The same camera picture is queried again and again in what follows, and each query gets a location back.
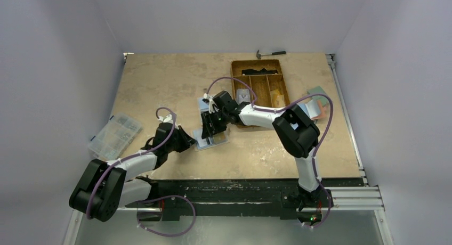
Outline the beige snap card holder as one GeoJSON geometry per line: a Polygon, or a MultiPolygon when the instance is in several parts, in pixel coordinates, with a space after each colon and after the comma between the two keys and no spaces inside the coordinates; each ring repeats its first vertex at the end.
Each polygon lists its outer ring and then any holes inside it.
{"type": "Polygon", "coordinates": [[[202,138],[202,129],[196,129],[192,132],[193,138],[196,140],[195,151],[206,150],[224,143],[229,142],[226,132],[221,132],[208,138],[202,138]]]}

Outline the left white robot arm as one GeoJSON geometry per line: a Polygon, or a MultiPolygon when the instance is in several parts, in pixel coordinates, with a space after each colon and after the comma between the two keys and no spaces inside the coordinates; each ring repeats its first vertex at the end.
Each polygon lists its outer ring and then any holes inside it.
{"type": "Polygon", "coordinates": [[[114,161],[91,160],[69,198],[69,207],[105,222],[117,208],[149,200],[158,185],[142,174],[161,167],[170,153],[181,153],[195,144],[180,125],[163,122],[134,155],[114,161]]]}

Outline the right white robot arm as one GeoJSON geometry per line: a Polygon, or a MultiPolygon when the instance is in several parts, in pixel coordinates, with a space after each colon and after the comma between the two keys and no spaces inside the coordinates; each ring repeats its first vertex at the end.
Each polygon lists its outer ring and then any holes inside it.
{"type": "Polygon", "coordinates": [[[202,101],[208,105],[208,111],[201,113],[202,138],[225,131],[229,124],[273,129],[284,149],[295,159],[300,205],[319,201],[321,177],[315,152],[320,130],[297,104],[287,108],[257,107],[250,102],[237,103],[226,91],[215,96],[204,94],[202,101]]]}

